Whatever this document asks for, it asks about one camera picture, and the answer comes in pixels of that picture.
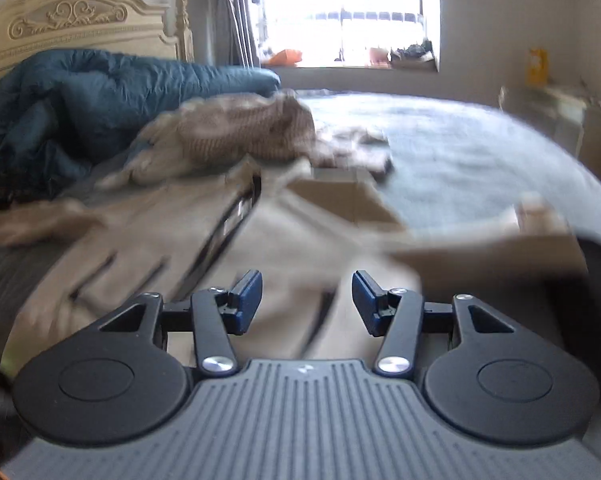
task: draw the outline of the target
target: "carved headboard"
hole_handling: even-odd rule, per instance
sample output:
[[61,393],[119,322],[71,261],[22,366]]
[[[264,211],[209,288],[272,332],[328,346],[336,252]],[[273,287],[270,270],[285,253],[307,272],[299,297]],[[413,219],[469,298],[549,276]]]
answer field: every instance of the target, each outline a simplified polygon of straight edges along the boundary
[[194,60],[187,0],[176,0],[176,35],[164,32],[168,6],[143,0],[13,0],[0,8],[0,78],[49,48]]

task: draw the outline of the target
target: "gray bed sheet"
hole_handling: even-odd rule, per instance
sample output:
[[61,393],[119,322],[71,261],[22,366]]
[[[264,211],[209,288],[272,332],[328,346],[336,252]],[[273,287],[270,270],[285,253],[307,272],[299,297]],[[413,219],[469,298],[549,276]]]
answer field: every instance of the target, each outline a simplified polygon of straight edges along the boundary
[[412,228],[492,218],[526,192],[601,242],[601,182],[523,122],[480,105],[385,94],[306,92],[316,120],[365,125],[389,137],[394,171],[379,183]]

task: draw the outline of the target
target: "yellow bottle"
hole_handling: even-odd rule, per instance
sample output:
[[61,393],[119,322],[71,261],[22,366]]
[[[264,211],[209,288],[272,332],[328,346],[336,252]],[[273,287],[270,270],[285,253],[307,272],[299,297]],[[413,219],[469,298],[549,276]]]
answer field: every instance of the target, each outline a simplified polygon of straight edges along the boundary
[[526,83],[530,86],[545,86],[549,78],[549,60],[544,48],[531,48],[527,53]]

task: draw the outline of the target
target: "bedpost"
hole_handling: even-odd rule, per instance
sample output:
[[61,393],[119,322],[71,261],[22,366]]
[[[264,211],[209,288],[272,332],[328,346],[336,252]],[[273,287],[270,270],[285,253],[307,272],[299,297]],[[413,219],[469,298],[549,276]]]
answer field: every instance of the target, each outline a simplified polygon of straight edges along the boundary
[[187,14],[187,0],[176,0],[176,46],[178,59],[181,61],[194,61],[194,40],[192,30],[189,28],[189,15]]

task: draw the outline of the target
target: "window sill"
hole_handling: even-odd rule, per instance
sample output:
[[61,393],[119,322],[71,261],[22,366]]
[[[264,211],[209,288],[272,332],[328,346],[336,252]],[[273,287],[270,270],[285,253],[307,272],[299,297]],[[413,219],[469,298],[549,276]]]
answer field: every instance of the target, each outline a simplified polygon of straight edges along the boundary
[[273,70],[274,72],[279,69],[291,69],[291,70],[302,70],[306,68],[310,69],[322,69],[322,68],[337,68],[343,70],[383,70],[387,72],[438,72],[438,66],[434,59],[430,61],[413,61],[403,64],[402,66],[392,66],[389,63],[387,64],[374,64],[374,65],[355,65],[355,64],[345,64],[341,62],[333,62],[333,63],[324,63],[324,64],[316,64],[316,63],[308,63],[308,62],[300,62],[295,63],[294,65],[263,65],[263,68],[267,68]]

